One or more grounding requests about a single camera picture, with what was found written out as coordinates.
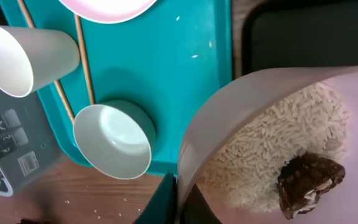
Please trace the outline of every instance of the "barcode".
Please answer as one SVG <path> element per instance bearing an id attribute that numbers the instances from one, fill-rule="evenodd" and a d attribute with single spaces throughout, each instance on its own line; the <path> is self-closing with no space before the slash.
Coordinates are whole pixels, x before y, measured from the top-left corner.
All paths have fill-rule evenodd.
<path id="1" fill-rule="evenodd" d="M 31 172 L 40 167 L 34 151 L 25 154 L 17 160 L 19 161 L 20 168 L 22 169 L 24 176 L 29 175 Z"/>

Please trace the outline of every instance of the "rice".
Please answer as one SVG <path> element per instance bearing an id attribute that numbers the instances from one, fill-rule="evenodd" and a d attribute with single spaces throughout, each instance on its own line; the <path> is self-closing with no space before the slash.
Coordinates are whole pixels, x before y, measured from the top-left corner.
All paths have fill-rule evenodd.
<path id="1" fill-rule="evenodd" d="M 197 184 L 227 207 L 275 210 L 281 168 L 306 151 L 341 162 L 347 156 L 348 121 L 336 91 L 322 83 L 308 86 L 236 133 L 208 162 Z"/>

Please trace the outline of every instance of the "white cup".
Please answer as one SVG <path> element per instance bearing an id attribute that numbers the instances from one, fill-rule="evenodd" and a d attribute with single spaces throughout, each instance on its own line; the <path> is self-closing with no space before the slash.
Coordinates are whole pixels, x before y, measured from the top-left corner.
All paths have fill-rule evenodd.
<path id="1" fill-rule="evenodd" d="M 0 26 L 0 89 L 8 95 L 25 97 L 79 62 L 78 47 L 64 32 Z"/>
<path id="2" fill-rule="evenodd" d="M 82 109 L 74 120 L 75 142 L 102 173 L 129 180 L 150 166 L 155 128 L 139 106 L 124 100 Z"/>

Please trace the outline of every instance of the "blue tray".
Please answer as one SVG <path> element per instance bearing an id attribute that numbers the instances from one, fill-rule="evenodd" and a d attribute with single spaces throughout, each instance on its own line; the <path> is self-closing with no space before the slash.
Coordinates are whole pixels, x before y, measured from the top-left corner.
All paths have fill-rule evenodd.
<path id="1" fill-rule="evenodd" d="M 58 0 L 25 3 L 37 28 L 61 30 L 78 41 L 74 15 Z M 191 118 L 232 80 L 230 3 L 158 0 L 120 24 L 81 20 L 96 102 L 137 103 L 156 126 L 149 174 L 177 173 L 181 139 Z M 16 0 L 0 0 L 0 5 L 11 26 L 26 26 Z M 74 114 L 89 105 L 82 66 L 61 83 Z M 55 86 L 38 94 L 61 149 L 76 163 L 91 166 L 75 144 Z"/>

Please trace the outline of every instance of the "table surface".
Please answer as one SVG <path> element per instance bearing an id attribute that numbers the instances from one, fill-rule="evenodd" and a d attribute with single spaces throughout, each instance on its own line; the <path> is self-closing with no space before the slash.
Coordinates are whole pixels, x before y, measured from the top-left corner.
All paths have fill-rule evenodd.
<path id="1" fill-rule="evenodd" d="M 241 30 L 249 11 L 264 0 L 232 0 L 234 76 L 241 75 Z M 0 197 L 0 224 L 38 219 L 42 214 L 35 195 L 49 198 L 61 223 L 132 223 L 150 200 L 162 177 L 144 175 L 116 180 L 94 168 L 65 158 L 17 195 Z"/>

